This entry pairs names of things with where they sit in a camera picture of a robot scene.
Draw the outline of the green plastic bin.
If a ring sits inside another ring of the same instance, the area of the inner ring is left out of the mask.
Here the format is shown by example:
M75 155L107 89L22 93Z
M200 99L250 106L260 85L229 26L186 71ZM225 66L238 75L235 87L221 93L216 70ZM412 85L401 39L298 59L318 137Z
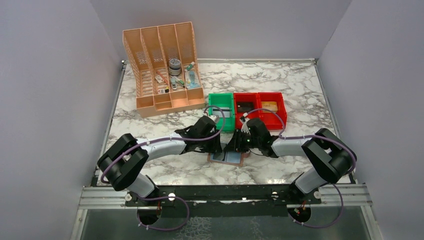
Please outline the green plastic bin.
M208 95L208 105L217 106L219 108L230 108L232 116L230 118L220 118L216 127L218 130L222 129L222 132L225 133L233 132L236 128L235 101L233 93L210 93ZM213 115L213 108L215 107L210 107L208 109L209 115Z

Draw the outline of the black VIP credit card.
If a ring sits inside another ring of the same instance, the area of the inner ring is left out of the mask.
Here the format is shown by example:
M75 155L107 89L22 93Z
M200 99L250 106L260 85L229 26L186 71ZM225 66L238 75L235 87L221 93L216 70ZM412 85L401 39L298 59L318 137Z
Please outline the black VIP credit card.
M238 113L248 113L255 108L253 102L240 101L240 102L236 102L235 105L236 105L236 110Z

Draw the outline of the red plastic double bin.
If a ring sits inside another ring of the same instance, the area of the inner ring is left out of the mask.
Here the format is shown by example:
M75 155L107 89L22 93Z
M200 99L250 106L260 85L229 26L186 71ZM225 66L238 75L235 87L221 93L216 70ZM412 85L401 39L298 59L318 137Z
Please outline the red plastic double bin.
M250 119L261 119L268 130L282 130L286 127L287 112L284 104L283 94L280 92L236 92L233 94L235 107L235 128L241 129L240 117L243 113L238 113L236 102L253 102L254 109L248 112ZM274 101L278 104L278 111L274 112L262 108L261 102Z

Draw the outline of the orange plastic file organizer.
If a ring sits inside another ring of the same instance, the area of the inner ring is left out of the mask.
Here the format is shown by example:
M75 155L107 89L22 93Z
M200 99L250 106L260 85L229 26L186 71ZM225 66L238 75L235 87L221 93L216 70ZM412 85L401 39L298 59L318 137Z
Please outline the orange plastic file organizer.
M136 110L143 118L203 108L206 105L198 67L195 32L192 22L127 29L122 42L135 77ZM181 73L169 75L169 59L181 61ZM200 82L199 88L186 89L185 68L191 62ZM159 84L163 75L168 84Z

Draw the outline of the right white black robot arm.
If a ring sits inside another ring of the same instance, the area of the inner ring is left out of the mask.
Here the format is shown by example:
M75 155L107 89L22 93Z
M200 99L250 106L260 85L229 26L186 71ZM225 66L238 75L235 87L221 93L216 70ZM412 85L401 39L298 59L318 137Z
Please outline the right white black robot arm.
M336 184L353 171L357 162L354 152L327 128L304 136L272 135L259 118L248 120L236 130L224 151L245 153L251 149L269 158L300 156L309 160L312 167L289 185L292 199L326 184Z

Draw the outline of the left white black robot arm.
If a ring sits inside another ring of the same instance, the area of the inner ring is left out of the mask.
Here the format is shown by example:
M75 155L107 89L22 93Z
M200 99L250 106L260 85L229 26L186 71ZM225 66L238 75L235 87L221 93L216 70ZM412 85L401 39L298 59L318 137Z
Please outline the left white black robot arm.
M166 137L136 139L130 133L122 135L97 161L102 171L101 181L115 191L128 191L141 198L154 198L158 187L141 173L148 161L170 155L182 155L195 150L202 153L221 152L217 116L204 115L191 126L178 129Z

